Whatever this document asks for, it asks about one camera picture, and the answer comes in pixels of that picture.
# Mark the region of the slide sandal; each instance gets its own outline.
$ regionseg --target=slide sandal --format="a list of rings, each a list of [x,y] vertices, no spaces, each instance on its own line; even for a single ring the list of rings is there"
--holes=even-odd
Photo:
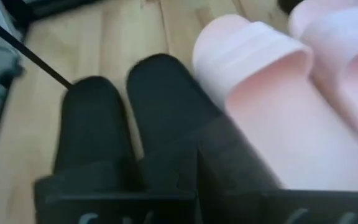
[[[210,35],[239,19],[236,32]],[[308,81],[308,47],[261,22],[224,16],[202,31],[194,56],[201,86],[281,188],[358,191],[358,141]]]
[[[221,116],[175,57],[158,54],[129,72],[127,91],[145,156]]]
[[[37,210],[55,194],[142,189],[144,182],[117,89],[103,77],[76,82],[63,98],[53,174],[34,184]]]
[[[314,50],[315,85],[358,135],[358,1],[304,1],[290,32]]]

